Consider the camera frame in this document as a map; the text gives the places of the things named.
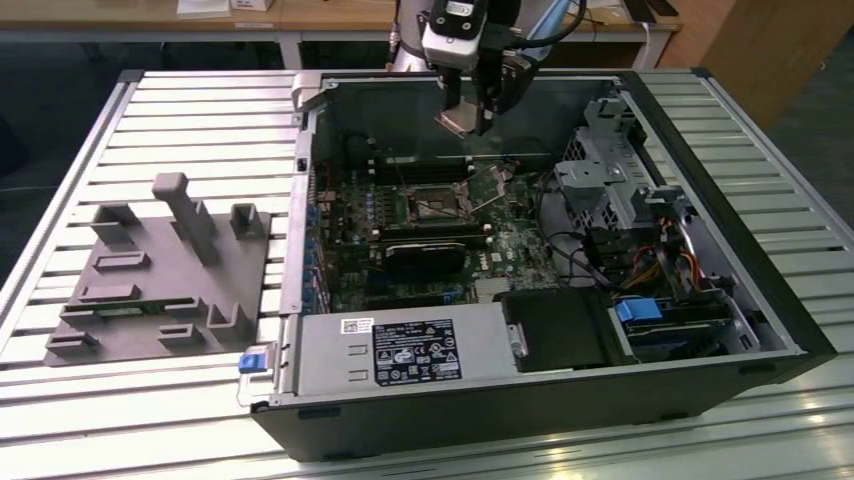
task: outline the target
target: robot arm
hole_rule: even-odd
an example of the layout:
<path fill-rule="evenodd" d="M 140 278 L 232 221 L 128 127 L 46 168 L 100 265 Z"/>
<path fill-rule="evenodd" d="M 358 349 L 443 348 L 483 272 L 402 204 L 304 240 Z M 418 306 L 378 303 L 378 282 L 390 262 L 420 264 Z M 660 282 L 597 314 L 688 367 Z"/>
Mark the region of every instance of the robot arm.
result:
<path fill-rule="evenodd" d="M 397 1 L 392 69 L 437 72 L 444 105 L 436 120 L 460 137 L 469 133 L 481 135 L 491 128 L 495 115 L 519 102 L 551 45 L 583 19 L 587 2 L 577 0 L 575 21 L 559 30 L 569 2 Z M 461 97 L 463 74 L 471 75 L 475 86 L 473 104 Z"/>

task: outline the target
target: aluminum extrusion table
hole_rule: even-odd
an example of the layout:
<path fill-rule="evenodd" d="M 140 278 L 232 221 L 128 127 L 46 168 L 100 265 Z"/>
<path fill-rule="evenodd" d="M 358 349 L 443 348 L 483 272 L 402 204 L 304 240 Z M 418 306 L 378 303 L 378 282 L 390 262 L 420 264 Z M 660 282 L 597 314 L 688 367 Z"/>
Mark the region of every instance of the aluminum extrusion table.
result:
<path fill-rule="evenodd" d="M 276 317 L 293 172 L 292 72 L 148 72 L 116 86 L 0 292 L 0 477 L 821 478 L 854 463 L 854 235 L 713 79 L 641 75 L 839 350 L 836 360 L 696 418 L 341 463 L 298 464 L 236 399 L 238 354 L 41 366 L 94 234 L 96 205 L 164 215 L 180 170 L 218 212 L 273 214 L 258 340 Z M 651 150 L 668 181 L 672 173 Z M 268 379 L 253 382 L 256 392 Z M 436 428 L 441 419 L 436 418 Z"/>

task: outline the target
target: motherboard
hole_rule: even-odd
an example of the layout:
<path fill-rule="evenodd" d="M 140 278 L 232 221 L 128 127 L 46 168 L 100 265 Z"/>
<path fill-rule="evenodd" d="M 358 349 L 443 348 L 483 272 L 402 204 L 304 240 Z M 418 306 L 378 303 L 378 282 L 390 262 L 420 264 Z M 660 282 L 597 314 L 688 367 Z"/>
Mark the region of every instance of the motherboard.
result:
<path fill-rule="evenodd" d="M 557 284 L 533 216 L 537 173 L 516 174 L 505 159 L 370 167 L 317 182 L 332 312 L 491 302 Z"/>

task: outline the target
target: warning label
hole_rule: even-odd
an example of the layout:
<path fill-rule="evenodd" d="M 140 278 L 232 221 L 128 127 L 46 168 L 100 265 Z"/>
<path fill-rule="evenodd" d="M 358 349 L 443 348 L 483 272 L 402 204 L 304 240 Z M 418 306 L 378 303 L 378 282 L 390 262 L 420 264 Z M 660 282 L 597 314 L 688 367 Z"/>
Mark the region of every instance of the warning label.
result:
<path fill-rule="evenodd" d="M 373 367 L 380 387 L 463 378 L 453 321 L 373 325 Z"/>

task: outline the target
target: black cable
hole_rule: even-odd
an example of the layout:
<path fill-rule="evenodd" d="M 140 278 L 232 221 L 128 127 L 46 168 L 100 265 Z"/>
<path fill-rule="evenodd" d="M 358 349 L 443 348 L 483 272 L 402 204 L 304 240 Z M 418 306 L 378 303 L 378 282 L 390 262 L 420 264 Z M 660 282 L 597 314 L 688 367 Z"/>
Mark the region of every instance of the black cable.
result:
<path fill-rule="evenodd" d="M 601 288 L 619 292 L 621 291 L 621 289 L 609 282 L 609 280 L 604 277 L 604 275 L 601 275 L 601 272 L 599 272 L 589 265 L 584 264 L 577 258 L 572 257 L 571 254 L 565 253 L 551 241 L 552 237 L 556 236 L 557 234 L 569 233 L 569 232 L 555 232 L 549 235 L 545 235 L 545 232 L 543 231 L 543 225 L 541 225 L 539 216 L 543 208 L 543 199 L 545 198 L 545 185 L 548 185 L 548 181 L 551 180 L 551 177 L 553 176 L 553 174 L 555 174 L 553 170 L 548 170 L 545 173 L 543 173 L 543 175 L 540 176 L 540 180 L 537 182 L 539 183 L 536 188 L 537 197 L 536 197 L 536 204 L 535 204 L 535 210 L 533 210 L 533 215 L 535 215 L 533 218 L 536 220 L 536 230 L 540 234 L 540 237 L 545 241 L 545 244 L 551 247 L 551 250 L 569 261 L 569 266 L 572 264 L 577 265 L 577 267 L 591 275 L 593 281 Z"/>
<path fill-rule="evenodd" d="M 511 48 L 541 48 L 553 45 L 560 40 L 563 40 L 569 35 L 569 33 L 575 31 L 580 23 L 584 21 L 585 13 L 587 0 L 577 0 L 577 13 L 575 14 L 575 18 L 561 31 L 545 38 L 539 38 L 535 40 L 519 39 L 513 42 Z"/>

